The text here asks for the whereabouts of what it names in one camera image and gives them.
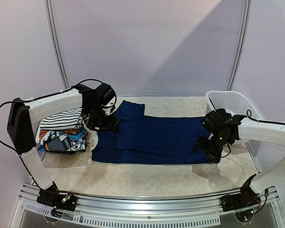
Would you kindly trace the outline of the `navy blue t-shirt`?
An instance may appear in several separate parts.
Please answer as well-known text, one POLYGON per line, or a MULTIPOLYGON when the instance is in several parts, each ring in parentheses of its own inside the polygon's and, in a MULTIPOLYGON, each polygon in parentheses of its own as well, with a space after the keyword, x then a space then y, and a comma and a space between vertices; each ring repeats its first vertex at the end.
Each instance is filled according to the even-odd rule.
POLYGON ((153 117, 145 105, 123 101, 114 112, 119 133, 98 132, 92 160, 105 163, 187 165, 209 163, 202 149, 193 150, 199 137, 209 137, 202 117, 153 117))

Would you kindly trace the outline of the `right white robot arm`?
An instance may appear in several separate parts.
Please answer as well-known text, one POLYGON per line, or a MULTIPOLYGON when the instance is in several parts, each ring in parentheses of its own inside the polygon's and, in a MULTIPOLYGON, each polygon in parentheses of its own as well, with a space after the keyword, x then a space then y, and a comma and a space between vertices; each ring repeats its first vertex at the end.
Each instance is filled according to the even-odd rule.
MULTIPOLYGON (((285 123, 257 120, 251 117, 251 111, 246 115, 231 115, 220 108, 210 111, 201 120, 202 126, 210 136, 200 136, 193 151, 203 150, 212 163, 219 163, 223 146, 232 145, 239 140, 254 140, 272 143, 285 147, 285 123)), ((251 203, 255 194, 285 180, 285 158, 261 174, 256 174, 245 185, 236 197, 240 207, 251 203)))

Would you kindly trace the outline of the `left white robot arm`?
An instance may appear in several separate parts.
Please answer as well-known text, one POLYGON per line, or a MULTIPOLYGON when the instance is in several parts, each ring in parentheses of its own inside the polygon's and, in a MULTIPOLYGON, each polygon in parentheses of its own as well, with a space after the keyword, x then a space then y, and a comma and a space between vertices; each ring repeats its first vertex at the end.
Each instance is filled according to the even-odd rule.
POLYGON ((7 132, 29 175, 44 190, 42 197, 50 206, 57 206, 61 196, 52 189, 56 185, 39 157, 33 125, 51 115, 81 108, 89 117, 86 125, 90 130, 118 134, 119 119, 105 113, 110 108, 109 102, 115 98, 112 87, 101 83, 95 89, 77 84, 62 92, 28 100, 16 98, 11 102, 7 132))

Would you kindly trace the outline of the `striped folded shirt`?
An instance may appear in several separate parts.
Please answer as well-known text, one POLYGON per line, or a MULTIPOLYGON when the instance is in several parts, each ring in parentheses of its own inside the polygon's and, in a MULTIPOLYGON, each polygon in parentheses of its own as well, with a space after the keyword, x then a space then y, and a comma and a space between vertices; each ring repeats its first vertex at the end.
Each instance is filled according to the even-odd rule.
POLYGON ((82 108, 63 111, 40 121, 41 130, 73 130, 82 125, 82 108))

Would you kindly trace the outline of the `white plastic basket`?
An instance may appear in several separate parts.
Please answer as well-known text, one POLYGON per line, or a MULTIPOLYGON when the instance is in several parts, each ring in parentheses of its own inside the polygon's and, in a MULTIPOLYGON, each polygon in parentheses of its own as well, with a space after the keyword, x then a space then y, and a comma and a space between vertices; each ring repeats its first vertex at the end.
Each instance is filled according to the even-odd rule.
POLYGON ((237 91, 211 90, 205 94, 205 98, 207 101, 206 113, 224 108, 232 116, 236 114, 246 115, 247 110, 250 110, 252 118, 260 119, 262 117, 251 101, 237 91))

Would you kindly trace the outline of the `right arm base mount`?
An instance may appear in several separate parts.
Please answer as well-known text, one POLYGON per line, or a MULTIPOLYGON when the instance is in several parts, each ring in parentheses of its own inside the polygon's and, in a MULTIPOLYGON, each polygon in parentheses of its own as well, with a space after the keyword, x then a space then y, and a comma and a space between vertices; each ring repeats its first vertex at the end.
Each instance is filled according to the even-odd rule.
POLYGON ((265 189, 265 201, 262 202, 259 193, 255 193, 251 187, 251 181, 256 174, 250 176, 240 188, 237 194, 227 194, 219 198, 219 204, 224 212, 234 211, 236 220, 240 223, 249 223, 259 213, 269 196, 269 189, 265 189))

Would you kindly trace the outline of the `aluminium front rail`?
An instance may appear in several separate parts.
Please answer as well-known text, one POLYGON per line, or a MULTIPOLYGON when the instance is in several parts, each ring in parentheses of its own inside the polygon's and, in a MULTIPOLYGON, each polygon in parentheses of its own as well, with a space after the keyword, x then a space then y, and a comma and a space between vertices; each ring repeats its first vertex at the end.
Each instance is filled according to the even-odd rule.
POLYGON ((117 199, 81 195, 75 211, 51 216, 51 207, 37 203, 38 189, 24 184, 13 228, 285 228, 285 215, 275 188, 262 197, 261 211, 251 218, 225 212, 224 192, 175 199, 117 199))

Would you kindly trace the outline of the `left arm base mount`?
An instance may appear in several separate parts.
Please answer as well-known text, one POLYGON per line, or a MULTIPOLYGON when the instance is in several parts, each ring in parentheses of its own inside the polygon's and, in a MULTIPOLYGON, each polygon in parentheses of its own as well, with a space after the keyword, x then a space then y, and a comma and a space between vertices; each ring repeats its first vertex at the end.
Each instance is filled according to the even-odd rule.
POLYGON ((62 218, 64 210, 74 212, 78 197, 69 191, 61 191, 53 182, 47 189, 39 189, 37 203, 52 207, 50 213, 55 218, 62 218))

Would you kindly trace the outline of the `right wall aluminium profile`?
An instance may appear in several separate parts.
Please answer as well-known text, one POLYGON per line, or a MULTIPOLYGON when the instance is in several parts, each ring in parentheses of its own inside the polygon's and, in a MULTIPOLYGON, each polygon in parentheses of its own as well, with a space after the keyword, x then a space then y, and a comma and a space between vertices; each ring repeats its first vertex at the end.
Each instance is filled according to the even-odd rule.
POLYGON ((230 78, 226 87, 227 91, 230 91, 233 89, 238 67, 240 64, 240 59, 241 55, 243 52, 244 44, 245 44, 245 39, 247 35, 247 28, 248 28, 248 23, 249 23, 249 16, 250 16, 250 10, 251 10, 251 0, 246 0, 244 1, 244 7, 243 7, 243 16, 242 16, 242 21, 240 24, 240 31, 239 31, 239 37, 238 37, 238 42, 237 42, 237 48, 236 48, 236 53, 235 53, 235 58, 233 61, 232 69, 231 69, 231 74, 230 78))

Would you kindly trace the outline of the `wall aluminium profile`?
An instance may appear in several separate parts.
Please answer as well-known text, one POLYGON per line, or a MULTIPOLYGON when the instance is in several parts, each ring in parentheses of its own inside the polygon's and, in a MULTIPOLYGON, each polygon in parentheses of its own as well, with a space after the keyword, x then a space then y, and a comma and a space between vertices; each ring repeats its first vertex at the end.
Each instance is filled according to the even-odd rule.
POLYGON ((57 29, 55 25, 55 19, 54 19, 54 11, 53 11, 53 4, 51 0, 45 0, 45 9, 47 14, 47 20, 48 20, 48 27, 49 32, 53 44, 54 54, 57 61, 58 71, 60 73, 60 77, 63 83, 64 88, 68 88, 70 86, 67 73, 65 70, 58 35, 57 35, 57 29))
POLYGON ((238 67, 240 64, 240 59, 241 55, 243 52, 244 44, 245 44, 245 39, 247 35, 247 28, 248 28, 248 23, 249 23, 249 16, 250 16, 250 10, 251 10, 251 0, 246 0, 244 1, 244 7, 243 7, 243 16, 242 16, 242 21, 240 24, 240 31, 239 31, 239 37, 238 37, 238 42, 237 42, 237 48, 236 48, 236 53, 235 53, 235 58, 233 61, 232 69, 231 69, 231 74, 230 78, 226 87, 227 91, 230 91, 233 89, 238 67))

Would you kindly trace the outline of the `left wall aluminium profile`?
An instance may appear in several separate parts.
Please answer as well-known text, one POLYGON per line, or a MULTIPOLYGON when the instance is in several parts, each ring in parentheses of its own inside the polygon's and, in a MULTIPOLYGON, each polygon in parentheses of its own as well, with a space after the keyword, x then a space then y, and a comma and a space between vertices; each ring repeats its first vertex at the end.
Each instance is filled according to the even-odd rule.
POLYGON ((45 9, 47 14, 47 20, 48 20, 48 27, 49 32, 53 44, 54 54, 57 61, 58 71, 60 73, 60 77, 63 83, 64 88, 68 88, 70 86, 67 73, 65 70, 58 35, 57 35, 57 29, 55 25, 55 19, 54 19, 54 11, 53 11, 53 4, 51 0, 45 0, 45 9))

